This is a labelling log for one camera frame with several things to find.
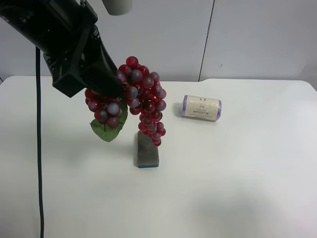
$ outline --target roll of bags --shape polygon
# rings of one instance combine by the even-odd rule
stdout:
[[[182,115],[217,121],[221,116],[221,101],[218,99],[185,95]]]

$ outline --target white wall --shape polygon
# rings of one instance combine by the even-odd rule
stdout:
[[[164,80],[198,80],[211,0],[133,0],[132,11],[123,16],[108,15],[102,0],[88,2],[118,66],[134,55]],[[34,75],[34,46],[2,19],[0,32],[0,76]],[[42,60],[42,75],[48,74]]]
[[[317,88],[316,0],[215,0],[201,80],[302,79]]]

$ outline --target grape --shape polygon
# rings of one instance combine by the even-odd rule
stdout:
[[[166,91],[163,89],[161,93],[155,94],[158,99],[164,99],[166,97]]]
[[[131,108],[135,108],[139,105],[139,99],[138,98],[135,98],[133,100],[127,100],[127,104],[129,105],[129,107]]]
[[[154,146],[159,147],[162,144],[162,141],[160,140],[159,143],[154,144]]]
[[[164,100],[159,100],[155,103],[155,108],[158,111],[164,111],[164,109],[166,108],[166,102]]]
[[[107,106],[108,106],[107,103],[101,103],[100,108],[105,110],[107,108]]]
[[[134,87],[137,88],[138,90],[138,96],[140,96],[143,93],[143,87],[141,87],[140,85],[134,85]]]
[[[142,78],[142,72],[138,69],[133,70],[130,74],[131,83],[138,83],[142,80]]]
[[[117,79],[120,80],[121,83],[124,83],[124,82],[127,81],[127,79],[126,79],[124,73],[121,72],[120,70],[117,70],[117,71],[115,72],[115,76],[117,77]]]
[[[134,57],[134,56],[128,57],[125,62],[126,62],[126,64],[127,64],[130,68],[132,68],[132,69],[137,68],[137,67],[138,67],[138,64],[139,64],[138,59],[137,59],[136,57]]]
[[[151,88],[154,85],[154,81],[151,77],[147,76],[142,79],[142,86],[144,88]]]
[[[115,102],[115,103],[118,103],[118,104],[119,104],[120,101],[121,101],[120,97],[117,97],[117,98],[114,99],[114,102]]]
[[[154,85],[153,89],[152,89],[154,95],[160,95],[163,91],[162,87],[160,85]]]
[[[136,110],[135,108],[130,108],[129,110],[132,115],[137,115],[140,113],[140,110]]]
[[[165,134],[166,134],[166,130],[165,130],[165,129],[163,129],[163,130],[160,131],[160,135],[161,135],[161,136],[164,136]]]
[[[160,139],[159,139],[159,140],[154,140],[154,139],[152,138],[152,141],[153,141],[154,144],[160,143]]]
[[[140,70],[142,72],[143,77],[148,76],[150,73],[149,69],[144,65],[139,66],[138,70]]]
[[[125,96],[128,100],[133,100],[137,97],[138,90],[136,87],[130,86],[125,90]]]
[[[160,117],[159,117],[159,119],[158,119],[158,120],[154,120],[154,121],[155,121],[155,122],[158,122],[158,121],[162,120],[162,117],[163,117],[163,113],[160,112]]]
[[[106,124],[107,126],[109,126],[110,128],[116,128],[118,127],[118,125],[120,124],[120,120],[118,117],[109,117],[106,120]]]
[[[155,130],[148,130],[148,133],[149,134],[154,134],[154,133],[156,133],[156,131]]]
[[[157,130],[158,131],[161,131],[161,130],[163,130],[164,129],[164,124],[162,123],[162,122],[158,122],[157,123]]]
[[[147,113],[152,113],[155,110],[155,105],[154,103],[148,103],[145,108],[144,108],[145,112]]]
[[[143,96],[144,98],[146,98],[146,97],[148,97],[150,94],[151,94],[150,89],[144,89],[142,96]]]
[[[147,127],[142,122],[140,122],[139,123],[139,130],[140,131],[145,131],[145,130],[147,130]]]
[[[135,107],[136,110],[141,110],[143,107],[142,103],[139,101],[139,104]]]
[[[153,120],[152,120],[150,117],[148,117],[148,116],[144,117],[143,120],[142,120],[142,122],[143,122],[144,125],[146,125],[146,126],[149,126],[149,125],[152,125],[152,124],[153,124]]]
[[[101,102],[98,100],[90,100],[88,103],[88,108],[92,112],[95,112],[97,109],[101,107]]]
[[[152,125],[147,126],[147,130],[156,132],[157,131],[157,124],[153,123]]]
[[[160,118],[160,112],[158,110],[155,110],[150,115],[152,120],[158,120]]]
[[[107,112],[103,109],[98,109],[95,111],[95,118],[99,122],[103,122],[107,119],[108,115]]]
[[[159,82],[159,74],[156,72],[150,73],[151,78],[154,81],[154,84],[157,84]]]
[[[87,88],[85,90],[85,97],[88,98],[89,100],[92,100],[96,97],[96,95],[93,93],[93,91],[90,88]]]
[[[141,114],[145,116],[145,115],[147,115],[148,113],[147,113],[144,109],[141,109]]]
[[[123,64],[119,67],[119,70],[124,73],[124,75],[128,78],[131,73],[131,68],[127,66],[126,64]]]
[[[110,103],[107,107],[107,113],[115,116],[120,112],[120,107],[118,103]]]
[[[120,108],[120,111],[119,111],[117,117],[119,117],[119,118],[122,117],[122,114],[123,114],[123,111],[122,111],[122,109]]]
[[[95,94],[95,95],[100,95],[100,93],[99,92],[96,92],[96,91],[94,91],[94,90],[91,90],[92,92],[93,92],[93,94]]]
[[[153,140],[159,140],[160,137],[161,137],[161,135],[160,135],[160,133],[158,133],[158,132],[155,132],[154,134],[152,134]]]

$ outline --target green leaf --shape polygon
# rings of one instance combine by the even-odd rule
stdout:
[[[97,136],[99,136],[101,140],[111,142],[118,136],[119,132],[122,130],[124,123],[128,118],[128,106],[126,102],[121,102],[120,107],[123,113],[120,117],[120,124],[117,128],[109,128],[107,125],[100,124],[96,119],[94,119],[90,123],[92,130]]]

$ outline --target table surface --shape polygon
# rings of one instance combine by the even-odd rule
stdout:
[[[162,82],[160,165],[139,169],[138,116],[111,143],[84,92],[42,77],[46,238],[317,237],[317,92],[303,81]],[[219,121],[181,116],[184,95],[222,100]],[[39,237],[36,84],[0,86],[0,237]]]

